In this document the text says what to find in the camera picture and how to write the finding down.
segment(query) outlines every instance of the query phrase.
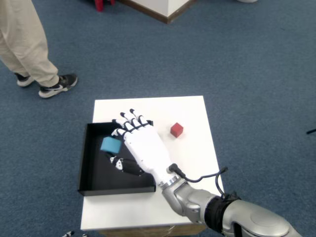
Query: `sneaker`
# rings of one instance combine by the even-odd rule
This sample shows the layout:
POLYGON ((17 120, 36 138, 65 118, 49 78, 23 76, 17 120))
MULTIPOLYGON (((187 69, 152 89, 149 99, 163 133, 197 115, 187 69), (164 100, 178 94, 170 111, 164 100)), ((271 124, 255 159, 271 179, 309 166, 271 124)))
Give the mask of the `sneaker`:
POLYGON ((34 82, 34 79, 31 78, 30 76, 28 77, 24 77, 18 73, 15 73, 16 77, 18 78, 18 80, 16 81, 16 83, 18 84, 18 86, 20 87, 26 87, 28 85, 30 85, 32 82, 34 82))
POLYGON ((68 91, 76 85, 77 81, 78 77, 75 74, 59 76, 59 81, 56 85, 51 87, 40 86, 39 96, 41 98, 49 98, 60 92, 68 91))

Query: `robotic finger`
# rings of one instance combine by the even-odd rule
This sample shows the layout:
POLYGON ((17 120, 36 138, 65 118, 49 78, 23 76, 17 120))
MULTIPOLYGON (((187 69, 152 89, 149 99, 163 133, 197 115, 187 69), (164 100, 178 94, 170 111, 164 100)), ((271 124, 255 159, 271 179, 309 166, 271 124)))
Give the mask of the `robotic finger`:
POLYGON ((107 153, 107 157, 109 158, 111 164, 119 171, 134 175, 142 175, 144 173, 137 162, 132 159, 124 159, 119 156, 114 156, 110 153, 107 153))

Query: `black tray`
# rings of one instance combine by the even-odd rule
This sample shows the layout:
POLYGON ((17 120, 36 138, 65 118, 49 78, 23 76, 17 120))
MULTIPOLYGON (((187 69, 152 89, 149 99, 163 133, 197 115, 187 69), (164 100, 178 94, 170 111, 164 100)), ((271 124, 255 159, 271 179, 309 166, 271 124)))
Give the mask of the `black tray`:
MULTIPOLYGON (((116 169, 100 150, 103 138, 110 136, 117 123, 89 123, 86 126, 78 192, 83 196, 149 193, 156 191, 154 178, 144 173, 136 176, 116 169)), ((118 156, 134 159, 122 143, 118 156)))

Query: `pants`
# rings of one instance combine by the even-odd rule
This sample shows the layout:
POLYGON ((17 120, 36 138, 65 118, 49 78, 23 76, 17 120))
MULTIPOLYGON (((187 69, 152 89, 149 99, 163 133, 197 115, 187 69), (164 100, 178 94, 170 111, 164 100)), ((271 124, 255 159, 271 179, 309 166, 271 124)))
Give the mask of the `pants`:
POLYGON ((58 83, 48 59, 47 40, 31 0, 0 0, 0 59, 15 73, 40 85, 58 83))

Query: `white table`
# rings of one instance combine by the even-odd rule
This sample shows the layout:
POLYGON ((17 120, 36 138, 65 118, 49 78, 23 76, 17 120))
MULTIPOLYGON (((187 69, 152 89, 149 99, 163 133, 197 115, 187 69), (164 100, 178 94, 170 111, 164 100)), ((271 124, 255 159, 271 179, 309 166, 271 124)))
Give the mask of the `white table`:
MULTIPOLYGON (((219 171, 208 124, 203 96, 144 99, 96 100, 93 122, 109 122, 120 118, 120 112, 133 108, 154 121, 171 160, 188 178, 219 171), (170 134, 174 123, 184 127, 178 138, 170 134)), ((192 184, 218 194, 213 178, 192 184)), ((157 188, 155 193, 84 197, 81 229, 105 230, 189 224, 187 217, 173 212, 157 188)))

